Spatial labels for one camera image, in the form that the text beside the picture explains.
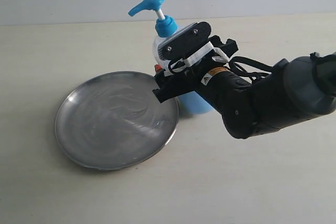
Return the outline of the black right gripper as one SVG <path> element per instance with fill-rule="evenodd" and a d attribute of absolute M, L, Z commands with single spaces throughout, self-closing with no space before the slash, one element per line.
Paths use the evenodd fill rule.
<path fill-rule="evenodd" d="M 222 113 L 224 98 L 230 92 L 245 90 L 251 83 L 227 68 L 228 59 L 238 51 L 236 41 L 228 39 L 222 43 L 218 36 L 210 38 L 215 47 L 205 54 L 199 63 L 181 72 L 165 76 L 158 73 L 162 67 L 154 66 L 154 80 L 158 88 L 152 92 L 160 103 L 192 91 L 200 95 L 214 110 Z"/>

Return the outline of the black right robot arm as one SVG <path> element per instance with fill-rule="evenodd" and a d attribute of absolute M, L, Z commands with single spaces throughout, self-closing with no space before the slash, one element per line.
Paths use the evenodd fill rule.
<path fill-rule="evenodd" d="M 335 111 L 335 54 L 317 52 L 273 66 L 237 56 L 232 39 L 209 39 L 214 49 L 199 63 L 166 76 L 155 73 L 160 102 L 196 92 L 237 139 L 277 132 Z"/>

